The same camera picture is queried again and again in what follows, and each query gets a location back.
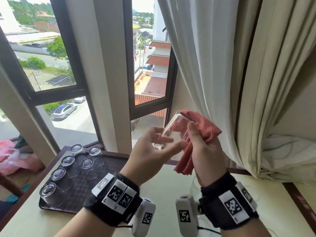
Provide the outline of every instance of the window pane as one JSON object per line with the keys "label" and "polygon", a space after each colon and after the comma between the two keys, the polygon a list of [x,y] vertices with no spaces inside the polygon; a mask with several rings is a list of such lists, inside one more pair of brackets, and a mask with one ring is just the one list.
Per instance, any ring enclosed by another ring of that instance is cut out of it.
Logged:
{"label": "window pane", "polygon": [[164,127],[167,108],[131,121],[132,148],[151,126]]}
{"label": "window pane", "polygon": [[171,44],[157,0],[132,0],[132,7],[133,78],[139,105],[165,96]]}
{"label": "window pane", "polygon": [[0,25],[35,91],[75,85],[50,0],[0,0]]}
{"label": "window pane", "polygon": [[59,148],[98,140],[86,97],[37,106]]}
{"label": "window pane", "polygon": [[6,114],[0,109],[0,141],[3,139],[13,139],[19,136],[18,130]]}

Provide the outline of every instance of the black cable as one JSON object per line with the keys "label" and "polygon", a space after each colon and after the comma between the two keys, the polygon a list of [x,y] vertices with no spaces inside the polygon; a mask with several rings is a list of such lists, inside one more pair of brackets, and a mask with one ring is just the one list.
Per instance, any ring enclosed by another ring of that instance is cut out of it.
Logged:
{"label": "black cable", "polygon": [[204,227],[197,227],[198,229],[204,229],[204,230],[209,230],[209,231],[212,231],[212,232],[214,232],[214,233],[216,233],[216,234],[219,234],[219,235],[222,235],[220,232],[217,232],[217,231],[215,231],[215,230],[212,230],[212,229],[208,229],[208,228],[204,228]]}
{"label": "black cable", "polygon": [[132,228],[133,225],[121,225],[121,226],[118,226],[117,228]]}

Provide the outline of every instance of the dark window frame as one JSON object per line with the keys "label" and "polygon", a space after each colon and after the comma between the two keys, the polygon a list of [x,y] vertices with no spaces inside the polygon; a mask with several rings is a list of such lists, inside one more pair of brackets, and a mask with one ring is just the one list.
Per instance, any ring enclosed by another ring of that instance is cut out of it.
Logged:
{"label": "dark window frame", "polygon": [[71,24],[68,7],[66,0],[50,0],[51,5],[55,14],[55,18],[60,30],[61,37],[63,39],[67,56],[76,80],[76,85],[53,88],[43,91],[35,91],[26,76],[22,66],[10,47],[10,43],[5,37],[2,29],[0,28],[0,63],[2,64],[4,70],[6,71],[9,79],[13,83],[14,87],[17,89],[18,93],[22,96],[23,100],[26,102],[31,113],[34,115],[42,131],[48,138],[49,142],[53,146],[56,152],[60,151],[60,148],[54,139],[53,135],[46,126],[44,120],[42,119],[40,113],[37,110],[37,106],[44,105],[48,103],[53,103],[62,100],[74,99],[76,97],[86,97],[86,101],[89,107],[93,125],[96,131],[98,142],[102,143],[102,138],[99,130],[99,125],[95,115],[94,107],[90,98],[90,93],[88,90],[88,84],[83,71],[83,66],[81,58],[79,55],[79,50],[75,35],[73,32],[73,27]]}
{"label": "dark window frame", "polygon": [[173,94],[178,72],[178,64],[173,49],[170,50],[170,61],[167,74],[166,94],[156,100],[135,105],[135,88],[134,88],[134,61],[133,61],[133,19],[132,19],[132,0],[123,0],[123,18],[124,18],[124,35],[126,51],[126,69],[127,84],[129,96],[130,120],[135,120],[145,115],[167,108],[166,122],[170,118],[170,110],[173,101]]}

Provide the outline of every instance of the patterned tray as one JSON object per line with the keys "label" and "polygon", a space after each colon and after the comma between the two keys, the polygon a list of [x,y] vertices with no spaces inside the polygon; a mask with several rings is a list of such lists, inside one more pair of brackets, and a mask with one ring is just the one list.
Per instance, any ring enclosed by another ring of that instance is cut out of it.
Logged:
{"label": "patterned tray", "polygon": [[[85,155],[79,155],[76,157],[74,162],[74,166],[80,166],[80,163],[85,158],[89,158],[89,154],[86,153]],[[98,156],[96,159],[97,163],[104,163],[99,166],[95,167],[97,172],[97,177],[93,180],[87,180],[85,177],[85,173],[81,170],[80,173],[72,178],[73,184],[72,187],[64,191],[66,194],[65,201],[57,208],[49,207],[42,198],[39,198],[39,207],[45,210],[53,210],[53,211],[62,211],[66,213],[78,213],[85,201],[85,199],[91,194],[92,188],[108,173],[115,173],[119,172],[127,162],[127,158],[123,157],[113,157],[110,155],[102,155]]]}

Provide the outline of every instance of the red towel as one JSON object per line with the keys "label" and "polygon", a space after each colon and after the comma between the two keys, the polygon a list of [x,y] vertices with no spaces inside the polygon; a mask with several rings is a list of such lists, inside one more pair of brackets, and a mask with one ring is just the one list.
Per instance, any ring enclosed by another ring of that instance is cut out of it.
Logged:
{"label": "red towel", "polygon": [[[195,111],[188,111],[183,110],[181,114],[187,117],[188,119],[197,122],[197,128],[202,136],[203,140],[206,144],[210,143],[213,139],[215,139],[222,131],[202,116],[200,113]],[[181,137],[184,136],[187,130],[187,121],[182,119],[183,121],[176,122],[172,126],[172,130],[176,132],[180,132]],[[184,175],[191,175],[193,171],[193,161],[192,161],[192,150],[193,145],[191,143],[190,138],[188,137],[187,142],[189,143],[188,146],[185,148],[184,153],[179,160],[179,163],[174,168],[177,173],[182,173]]]}

